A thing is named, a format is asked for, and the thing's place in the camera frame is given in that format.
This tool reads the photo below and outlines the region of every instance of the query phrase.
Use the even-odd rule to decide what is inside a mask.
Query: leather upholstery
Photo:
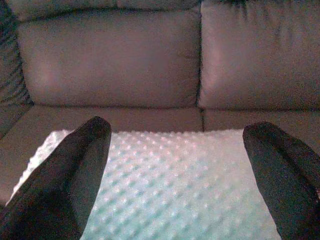
[[[51,106],[196,104],[200,9],[92,10],[19,27],[32,100]]]
[[[320,111],[218,111],[205,110],[204,130],[243,129],[258,122],[279,126],[320,154]]]
[[[320,108],[320,2],[228,2],[202,2],[199,105]]]
[[[182,10],[198,0],[7,0],[20,21],[58,15],[75,9],[125,8],[141,10]]]
[[[22,73],[16,28],[11,10],[0,1],[0,106],[31,102]]]
[[[0,139],[6,135],[18,119],[31,107],[31,104],[0,106]]]
[[[35,154],[50,132],[75,129],[94,116],[106,119],[112,132],[202,130],[200,110],[196,107],[137,109],[36,105],[0,139],[0,205],[4,205],[10,198],[13,187],[27,168],[29,158]]]

